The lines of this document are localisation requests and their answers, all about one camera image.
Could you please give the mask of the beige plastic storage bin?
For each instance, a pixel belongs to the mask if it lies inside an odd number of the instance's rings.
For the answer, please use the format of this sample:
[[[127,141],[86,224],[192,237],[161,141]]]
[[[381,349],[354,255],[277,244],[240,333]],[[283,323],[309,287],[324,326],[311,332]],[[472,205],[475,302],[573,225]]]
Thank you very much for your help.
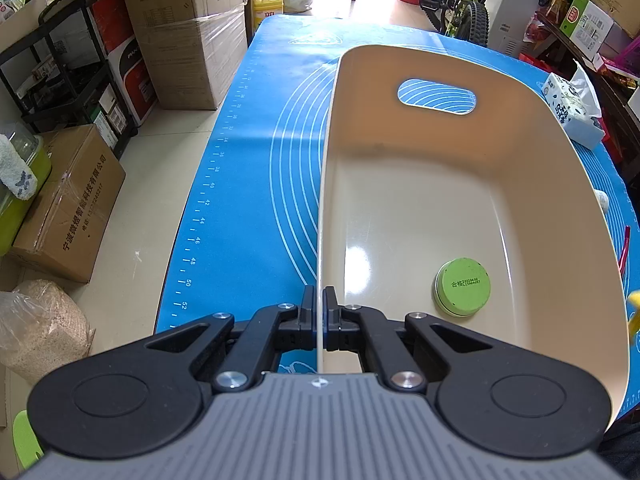
[[[465,327],[586,370],[622,409],[630,357],[614,245],[537,87],[446,54],[348,50],[324,142],[319,286],[389,318],[436,314],[436,274],[460,257],[490,281]]]

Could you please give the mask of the clear bag of grain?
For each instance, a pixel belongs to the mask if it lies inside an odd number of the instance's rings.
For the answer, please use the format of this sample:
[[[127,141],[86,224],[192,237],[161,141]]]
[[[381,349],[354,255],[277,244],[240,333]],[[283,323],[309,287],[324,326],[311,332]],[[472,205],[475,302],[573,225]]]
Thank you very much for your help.
[[[1,363],[31,386],[88,356],[95,333],[55,282],[26,281],[1,294]]]

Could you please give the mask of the large stacked cardboard box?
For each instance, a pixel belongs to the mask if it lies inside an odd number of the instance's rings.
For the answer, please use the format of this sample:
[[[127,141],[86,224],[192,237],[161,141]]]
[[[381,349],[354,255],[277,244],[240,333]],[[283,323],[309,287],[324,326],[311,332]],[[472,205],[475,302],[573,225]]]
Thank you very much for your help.
[[[160,105],[216,110],[246,52],[244,0],[125,0]]]

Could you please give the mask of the floor cardboard box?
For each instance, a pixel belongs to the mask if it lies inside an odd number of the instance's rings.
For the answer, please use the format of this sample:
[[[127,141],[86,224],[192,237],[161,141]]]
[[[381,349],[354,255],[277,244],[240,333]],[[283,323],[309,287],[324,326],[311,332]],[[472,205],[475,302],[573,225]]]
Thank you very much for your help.
[[[9,255],[22,266],[87,284],[125,170],[94,125],[50,132],[52,165]]]

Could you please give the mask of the blue silicone table mat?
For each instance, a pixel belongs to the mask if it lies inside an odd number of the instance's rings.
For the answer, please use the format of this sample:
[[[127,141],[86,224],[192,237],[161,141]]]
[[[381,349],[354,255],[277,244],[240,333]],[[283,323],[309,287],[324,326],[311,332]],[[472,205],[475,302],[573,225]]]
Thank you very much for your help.
[[[544,100],[542,70],[434,32],[270,18],[243,58],[196,172],[160,297],[158,330],[215,312],[246,320],[261,307],[299,300],[307,285],[324,288],[317,275],[324,142],[338,63],[360,46],[461,58],[536,86]],[[631,226],[621,278],[626,299],[639,285],[636,215],[605,149],[572,144],[593,189],[610,199],[604,216],[617,264],[625,226]],[[628,350],[620,415],[639,402],[639,343],[631,346],[629,335]]]

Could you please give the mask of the green white product box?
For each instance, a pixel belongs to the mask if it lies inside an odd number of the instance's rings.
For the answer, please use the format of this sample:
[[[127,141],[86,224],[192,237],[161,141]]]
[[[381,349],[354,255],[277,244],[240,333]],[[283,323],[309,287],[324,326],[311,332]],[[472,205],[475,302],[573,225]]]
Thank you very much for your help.
[[[614,20],[590,0],[573,0],[563,18],[560,31],[592,61],[598,54]]]

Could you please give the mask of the white tissue box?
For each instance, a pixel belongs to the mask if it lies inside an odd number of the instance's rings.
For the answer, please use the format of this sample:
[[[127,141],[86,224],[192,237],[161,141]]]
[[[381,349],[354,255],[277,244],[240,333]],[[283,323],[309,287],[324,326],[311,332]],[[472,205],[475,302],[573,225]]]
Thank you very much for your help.
[[[593,151],[604,138],[602,110],[596,90],[582,66],[572,78],[551,73],[541,87],[542,95],[570,140]]]

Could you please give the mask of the yellow oil jug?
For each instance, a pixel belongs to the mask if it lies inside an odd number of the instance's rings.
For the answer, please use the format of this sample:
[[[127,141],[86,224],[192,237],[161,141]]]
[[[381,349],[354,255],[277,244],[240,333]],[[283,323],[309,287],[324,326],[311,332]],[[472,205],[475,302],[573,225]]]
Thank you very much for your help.
[[[270,16],[283,13],[283,0],[252,0],[253,32]]]

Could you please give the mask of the red toy figure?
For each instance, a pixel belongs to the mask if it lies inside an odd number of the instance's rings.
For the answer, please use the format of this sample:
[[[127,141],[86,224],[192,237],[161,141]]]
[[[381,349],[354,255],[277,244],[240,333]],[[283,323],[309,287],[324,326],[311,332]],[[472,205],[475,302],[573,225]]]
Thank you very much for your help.
[[[623,247],[620,251],[620,258],[618,258],[618,270],[620,271],[620,278],[624,278],[626,272],[626,264],[630,245],[630,234],[631,226],[625,226]]]

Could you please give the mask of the dark wooden side shelf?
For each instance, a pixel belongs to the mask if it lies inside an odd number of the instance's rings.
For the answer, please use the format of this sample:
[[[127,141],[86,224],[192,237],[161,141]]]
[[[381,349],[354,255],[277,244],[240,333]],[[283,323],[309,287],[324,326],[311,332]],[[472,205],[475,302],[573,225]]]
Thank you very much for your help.
[[[572,58],[588,75],[598,97],[604,128],[605,147],[616,164],[630,164],[639,155],[639,119],[628,106],[631,91],[604,70],[596,70],[558,26],[544,14],[536,18],[549,31],[549,37],[534,49],[534,58],[547,63],[555,73],[567,76],[574,73],[568,60]]]

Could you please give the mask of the black metal shelf rack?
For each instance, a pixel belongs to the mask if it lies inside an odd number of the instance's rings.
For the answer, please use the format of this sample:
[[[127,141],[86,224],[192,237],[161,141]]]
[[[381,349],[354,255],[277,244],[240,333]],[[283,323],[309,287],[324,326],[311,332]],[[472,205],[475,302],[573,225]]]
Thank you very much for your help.
[[[1,83],[33,133],[94,125],[116,157],[137,134],[87,0],[47,0],[27,32],[1,33]]]

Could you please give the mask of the green lidded plastic container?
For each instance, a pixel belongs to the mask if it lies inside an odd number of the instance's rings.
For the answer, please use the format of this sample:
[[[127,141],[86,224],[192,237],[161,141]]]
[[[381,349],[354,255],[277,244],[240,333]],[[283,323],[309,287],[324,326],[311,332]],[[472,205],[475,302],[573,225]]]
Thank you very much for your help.
[[[1,124],[1,255],[12,247],[52,166],[41,136],[17,122]]]

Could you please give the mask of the yellow toy launcher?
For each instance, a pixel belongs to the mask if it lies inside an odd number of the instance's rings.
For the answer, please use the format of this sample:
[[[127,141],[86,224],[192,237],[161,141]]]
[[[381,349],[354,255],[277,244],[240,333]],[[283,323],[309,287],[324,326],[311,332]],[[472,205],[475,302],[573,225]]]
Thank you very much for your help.
[[[640,290],[634,290],[627,297],[628,304],[634,309],[634,314],[628,321],[629,344],[634,345],[640,330]]]

